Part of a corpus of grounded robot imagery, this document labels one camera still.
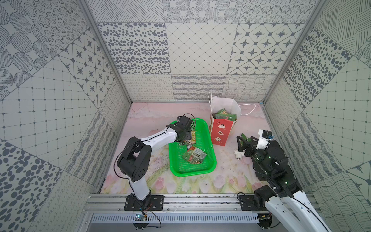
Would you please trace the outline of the green barcode packet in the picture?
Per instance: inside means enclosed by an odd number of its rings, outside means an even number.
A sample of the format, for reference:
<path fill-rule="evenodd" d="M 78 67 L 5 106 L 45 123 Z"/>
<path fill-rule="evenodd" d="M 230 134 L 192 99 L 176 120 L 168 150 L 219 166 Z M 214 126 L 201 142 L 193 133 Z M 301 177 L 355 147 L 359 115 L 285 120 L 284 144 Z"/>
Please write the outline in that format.
<path fill-rule="evenodd" d="M 213 117 L 215 119 L 226 119 L 229 121 L 236 121 L 237 115 L 236 114 L 230 114 L 225 109 L 221 109 L 217 111 L 215 114 L 213 114 Z"/>

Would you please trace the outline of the white red paper bag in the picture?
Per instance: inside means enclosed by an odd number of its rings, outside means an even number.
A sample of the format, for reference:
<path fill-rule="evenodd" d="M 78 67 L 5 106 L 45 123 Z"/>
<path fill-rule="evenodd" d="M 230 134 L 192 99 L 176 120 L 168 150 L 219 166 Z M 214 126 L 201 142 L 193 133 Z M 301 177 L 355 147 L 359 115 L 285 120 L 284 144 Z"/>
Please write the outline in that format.
<path fill-rule="evenodd" d="M 238 119 L 244 116 L 248 116 L 249 114 L 254 112 L 257 107 L 257 105 L 254 103 L 238 104 L 237 101 L 234 99 L 218 97 L 216 95 L 213 95 L 211 91 L 209 91 L 208 93 L 208 102 L 211 109 L 209 126 L 211 141 L 213 145 L 223 147 L 226 145 L 229 135 L 231 134 L 231 131 Z M 253 108 L 249 113 L 243 113 L 241 106 L 252 106 Z M 236 121 L 215 119 L 213 117 L 213 114 L 221 109 L 225 109 L 230 114 L 236 114 Z"/>

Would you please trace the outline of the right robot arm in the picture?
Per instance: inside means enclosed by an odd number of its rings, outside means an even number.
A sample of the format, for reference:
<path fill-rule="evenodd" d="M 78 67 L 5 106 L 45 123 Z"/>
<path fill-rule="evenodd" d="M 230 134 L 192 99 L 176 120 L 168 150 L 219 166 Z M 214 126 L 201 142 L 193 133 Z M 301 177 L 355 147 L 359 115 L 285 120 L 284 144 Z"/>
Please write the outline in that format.
<path fill-rule="evenodd" d="M 250 157 L 258 180 L 268 182 L 257 188 L 252 197 L 239 192 L 241 209 L 268 210 L 258 222 L 264 229 L 272 228 L 271 218 L 275 216 L 289 232 L 329 232 L 331 229 L 309 201 L 271 131 L 259 133 L 259 138 L 243 134 L 236 137 L 236 158 Z"/>

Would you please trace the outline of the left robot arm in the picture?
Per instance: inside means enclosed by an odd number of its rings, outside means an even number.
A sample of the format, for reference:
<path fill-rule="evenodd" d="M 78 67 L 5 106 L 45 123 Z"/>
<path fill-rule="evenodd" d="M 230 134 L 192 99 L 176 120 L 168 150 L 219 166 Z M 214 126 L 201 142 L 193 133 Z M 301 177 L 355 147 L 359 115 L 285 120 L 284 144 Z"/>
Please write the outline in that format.
<path fill-rule="evenodd" d="M 125 148 L 116 158 L 116 167 L 123 174 L 121 179 L 127 179 L 134 197 L 139 201 L 147 200 L 151 191 L 146 183 L 145 174 L 153 151 L 168 144 L 182 142 L 191 138 L 196 128 L 196 119 L 190 119 L 188 114 L 179 116 L 177 121 L 149 137 L 131 137 Z"/>

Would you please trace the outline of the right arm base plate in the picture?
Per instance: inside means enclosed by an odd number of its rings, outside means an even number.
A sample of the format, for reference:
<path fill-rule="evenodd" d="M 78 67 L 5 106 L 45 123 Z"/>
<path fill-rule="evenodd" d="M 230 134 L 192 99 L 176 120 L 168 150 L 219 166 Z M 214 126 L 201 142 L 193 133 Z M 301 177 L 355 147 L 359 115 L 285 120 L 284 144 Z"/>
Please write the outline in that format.
<path fill-rule="evenodd" d="M 255 200 L 254 195 L 239 195 L 237 199 L 242 211 L 268 211 Z"/>

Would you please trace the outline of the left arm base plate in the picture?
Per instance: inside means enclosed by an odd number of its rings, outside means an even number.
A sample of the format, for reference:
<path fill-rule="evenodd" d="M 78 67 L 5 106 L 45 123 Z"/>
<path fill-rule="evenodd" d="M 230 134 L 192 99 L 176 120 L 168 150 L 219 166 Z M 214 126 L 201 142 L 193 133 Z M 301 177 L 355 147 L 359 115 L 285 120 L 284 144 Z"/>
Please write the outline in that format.
<path fill-rule="evenodd" d="M 125 211 L 162 211 L 164 205 L 164 195 L 149 194 L 144 200 L 139 200 L 132 193 L 126 198 Z"/>

